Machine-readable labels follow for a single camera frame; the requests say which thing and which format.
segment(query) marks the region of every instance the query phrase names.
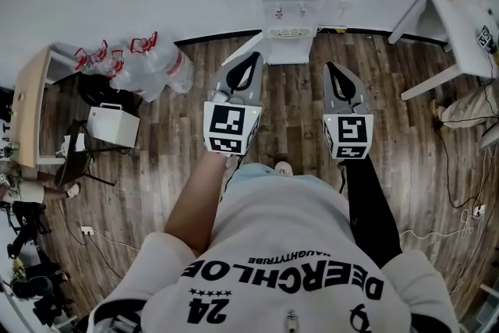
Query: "white cable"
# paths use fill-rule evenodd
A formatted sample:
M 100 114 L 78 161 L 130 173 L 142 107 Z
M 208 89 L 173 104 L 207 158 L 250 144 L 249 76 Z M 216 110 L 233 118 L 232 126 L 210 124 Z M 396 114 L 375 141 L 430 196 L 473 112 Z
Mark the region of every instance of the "white cable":
M 452 290 L 451 292 L 449 292 L 449 295 L 451 296 L 451 298 L 452 298 L 452 296 L 453 296 L 455 293 L 457 293 L 457 292 L 459 291 L 459 289 L 461 288 L 461 286 L 462 286 L 462 285 L 464 285 L 464 281 L 460 280 L 460 281 L 458 282 L 458 284 L 455 286 L 455 289 L 454 289 L 454 290 Z
M 132 250 L 135 250 L 135 251 L 140 251 L 139 249 L 135 248 L 134 246 L 130 246 L 129 244 L 126 244 L 126 243 L 121 243 L 121 242 L 115 242 L 114 240 L 111 240 L 109 239 L 108 237 L 104 236 L 102 233 L 100 233 L 99 231 L 95 230 L 94 229 L 94 232 L 96 232 L 98 235 L 101 235 L 102 237 L 104 237 L 107 241 L 111 242 L 111 243 L 114 243 L 114 244 L 119 244 L 121 246 L 126 246 L 126 247 L 129 247 L 130 249 Z
M 474 217 L 473 215 L 471 215 L 469 213 L 469 210 L 467 208 L 465 208 L 464 210 L 462 210 L 462 213 L 461 213 L 461 222 L 464 223 L 465 225 L 461 229 L 454 230 L 453 232 L 450 232 L 450 233 L 430 232 L 426 236 L 423 236 L 423 237 L 418 236 L 411 229 L 407 229 L 406 231 L 404 231 L 404 232 L 402 232 L 400 234 L 399 239 L 401 239 L 407 233 L 411 233 L 414 237 L 416 237 L 419 240 L 428 239 L 431 235 L 437 235 L 437 236 L 440 236 L 440 237 L 449 237 L 449 236 L 455 235 L 457 233 L 461 233 L 461 238 L 464 239 L 468 234 L 471 235 L 473 233 L 473 230 L 474 230 L 474 228 L 471 226 L 471 224 L 469 223 L 469 221 L 471 219 L 477 220 L 477 219 L 480 219 L 480 218 L 481 217 L 479 217 L 479 218 Z

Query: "shoe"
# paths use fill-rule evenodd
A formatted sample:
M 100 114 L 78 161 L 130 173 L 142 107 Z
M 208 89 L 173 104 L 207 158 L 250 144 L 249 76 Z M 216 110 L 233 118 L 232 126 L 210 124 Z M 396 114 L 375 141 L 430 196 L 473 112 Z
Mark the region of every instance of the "shoe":
M 293 168 L 286 161 L 278 162 L 274 169 L 282 175 L 293 176 Z
M 72 199 L 73 197 L 78 196 L 80 194 L 80 191 L 81 191 L 81 185 L 79 183 L 75 183 L 69 189 L 66 190 L 65 196 L 68 199 Z
M 437 103 L 436 99 L 430 100 L 430 110 L 431 110 L 431 115 L 434 117 L 434 119 L 439 120 L 440 117 L 438 116 L 438 106 L 439 104 Z

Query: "white box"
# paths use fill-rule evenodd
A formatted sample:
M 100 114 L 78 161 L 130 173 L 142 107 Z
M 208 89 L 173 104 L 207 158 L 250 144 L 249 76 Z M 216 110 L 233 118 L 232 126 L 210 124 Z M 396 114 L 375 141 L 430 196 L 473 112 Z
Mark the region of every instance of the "white box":
M 140 118 L 121 109 L 92 107 L 88 115 L 88 133 L 96 139 L 124 147 L 135 147 Z
M 246 154 L 260 124 L 261 107 L 204 102 L 203 134 L 209 151 Z

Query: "wall outlet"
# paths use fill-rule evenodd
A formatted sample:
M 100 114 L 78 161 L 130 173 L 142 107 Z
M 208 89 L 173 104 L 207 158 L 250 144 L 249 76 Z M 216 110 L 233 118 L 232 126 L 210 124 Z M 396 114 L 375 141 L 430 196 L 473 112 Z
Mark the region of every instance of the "wall outlet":
M 84 235 L 92 236 L 94 234 L 94 228 L 92 228 L 91 226 L 82 226 L 81 227 L 81 232 Z
M 352 7 L 352 3 L 349 0 L 340 0 L 338 2 L 338 7 L 342 10 L 348 10 Z
M 473 207 L 473 217 L 481 218 L 483 217 L 483 214 L 485 214 L 485 204 Z

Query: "person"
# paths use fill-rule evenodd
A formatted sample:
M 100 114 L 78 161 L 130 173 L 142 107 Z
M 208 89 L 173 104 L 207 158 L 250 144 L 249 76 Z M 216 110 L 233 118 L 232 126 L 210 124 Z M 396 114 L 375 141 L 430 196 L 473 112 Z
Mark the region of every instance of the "person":
M 12 186 L 0 185 L 0 200 L 13 203 L 23 201 L 25 203 L 42 204 L 46 200 L 61 200 L 78 196 L 81 185 L 74 183 L 67 190 L 56 190 L 42 186 L 44 182 L 53 182 L 54 176 L 45 172 L 39 172 L 35 168 L 14 165 L 10 161 L 2 162 L 2 171 L 12 179 Z
M 499 80 L 477 87 L 448 107 L 430 102 L 430 108 L 437 121 L 437 128 L 447 126 L 451 129 L 469 128 L 485 123 L 489 118 L 499 115 Z
M 204 153 L 89 333 L 118 321 L 146 333 L 458 331 L 441 274 L 402 252 L 369 158 L 343 163 L 349 202 L 260 164 L 237 170 L 219 202 L 226 161 Z

